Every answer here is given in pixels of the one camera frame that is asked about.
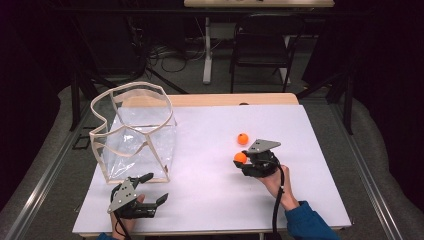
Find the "orange ball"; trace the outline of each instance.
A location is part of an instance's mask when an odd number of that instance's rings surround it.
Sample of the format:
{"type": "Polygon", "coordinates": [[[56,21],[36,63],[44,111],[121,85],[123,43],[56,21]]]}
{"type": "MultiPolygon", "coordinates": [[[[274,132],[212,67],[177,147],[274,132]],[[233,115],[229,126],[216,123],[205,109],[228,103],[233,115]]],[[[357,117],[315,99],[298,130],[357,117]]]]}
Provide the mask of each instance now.
{"type": "Polygon", "coordinates": [[[234,156],[234,161],[241,162],[241,163],[245,164],[247,162],[247,156],[246,156],[246,154],[244,154],[242,152],[238,152],[234,156]]]}
{"type": "Polygon", "coordinates": [[[237,142],[238,142],[240,145],[246,145],[246,144],[249,142],[249,136],[247,136],[247,134],[246,134],[246,133],[240,133],[240,134],[237,136],[237,142]]]}

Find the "blue sleeve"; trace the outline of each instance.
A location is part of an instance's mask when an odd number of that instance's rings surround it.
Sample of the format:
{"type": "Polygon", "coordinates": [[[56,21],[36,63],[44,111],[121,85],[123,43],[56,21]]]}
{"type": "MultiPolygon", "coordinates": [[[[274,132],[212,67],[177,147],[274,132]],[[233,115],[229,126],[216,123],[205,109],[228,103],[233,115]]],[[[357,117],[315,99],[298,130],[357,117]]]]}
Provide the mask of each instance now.
{"type": "Polygon", "coordinates": [[[101,233],[96,240],[116,240],[116,238],[106,235],[106,233],[101,233]]]}
{"type": "Polygon", "coordinates": [[[308,202],[300,201],[299,204],[299,207],[285,212],[287,230],[292,237],[302,240],[340,239],[308,202]]]}

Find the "table leg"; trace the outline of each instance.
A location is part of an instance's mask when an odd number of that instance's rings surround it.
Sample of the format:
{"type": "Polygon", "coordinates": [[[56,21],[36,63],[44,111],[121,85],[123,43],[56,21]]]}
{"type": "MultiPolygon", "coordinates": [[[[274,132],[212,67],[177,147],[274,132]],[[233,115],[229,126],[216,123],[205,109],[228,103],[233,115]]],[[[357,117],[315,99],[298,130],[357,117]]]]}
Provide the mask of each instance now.
{"type": "Polygon", "coordinates": [[[205,22],[205,69],[203,71],[203,84],[211,83],[211,72],[212,72],[212,53],[211,53],[211,29],[210,19],[206,17],[205,22]]]}
{"type": "MultiPolygon", "coordinates": [[[[284,43],[286,44],[286,46],[289,45],[289,41],[290,41],[290,36],[286,36],[284,38],[284,43]]],[[[280,70],[281,79],[285,79],[287,74],[287,68],[280,68],[279,70],[280,70]]],[[[287,79],[287,86],[289,85],[290,85],[290,78],[287,79]]]]}

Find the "cable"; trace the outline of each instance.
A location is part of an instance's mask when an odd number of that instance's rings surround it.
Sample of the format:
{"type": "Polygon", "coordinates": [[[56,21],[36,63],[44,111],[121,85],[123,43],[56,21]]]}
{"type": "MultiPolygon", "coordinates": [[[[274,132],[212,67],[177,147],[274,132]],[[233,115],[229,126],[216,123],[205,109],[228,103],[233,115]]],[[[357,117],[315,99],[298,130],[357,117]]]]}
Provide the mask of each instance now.
{"type": "Polygon", "coordinates": [[[120,232],[118,232],[118,231],[116,231],[116,232],[117,232],[118,234],[122,235],[123,237],[125,237],[125,239],[126,239],[126,240],[131,240],[131,236],[130,236],[130,234],[128,233],[127,228],[125,227],[125,225],[122,223],[122,221],[121,221],[121,218],[120,218],[119,214],[118,214],[116,211],[114,211],[114,212],[113,212],[113,214],[115,214],[116,221],[119,223],[119,225],[121,225],[122,230],[124,230],[124,234],[122,234],[122,233],[120,233],[120,232]]]}
{"type": "Polygon", "coordinates": [[[272,234],[274,235],[275,238],[281,239],[281,235],[277,231],[277,215],[278,215],[278,207],[280,206],[281,197],[283,196],[283,193],[284,193],[284,172],[283,172],[283,169],[281,168],[280,163],[278,163],[277,167],[281,172],[281,184],[280,184],[281,186],[278,189],[277,197],[275,199],[274,212],[272,214],[272,234]]]}

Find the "black cloth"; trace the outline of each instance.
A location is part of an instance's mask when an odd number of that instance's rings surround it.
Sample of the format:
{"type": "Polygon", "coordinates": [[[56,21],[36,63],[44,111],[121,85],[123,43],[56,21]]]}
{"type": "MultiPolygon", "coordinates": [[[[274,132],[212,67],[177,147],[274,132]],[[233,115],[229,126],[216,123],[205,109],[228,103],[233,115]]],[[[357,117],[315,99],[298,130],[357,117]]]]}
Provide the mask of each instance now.
{"type": "Polygon", "coordinates": [[[355,61],[354,97],[383,136],[390,173],[424,211],[419,190],[424,188],[424,7],[419,1],[337,0],[334,10],[373,7],[375,15],[366,22],[327,22],[303,80],[317,84],[355,61]]]}
{"type": "Polygon", "coordinates": [[[53,47],[37,1],[0,6],[0,209],[35,159],[60,107],[57,93],[69,75],[53,47]]]}

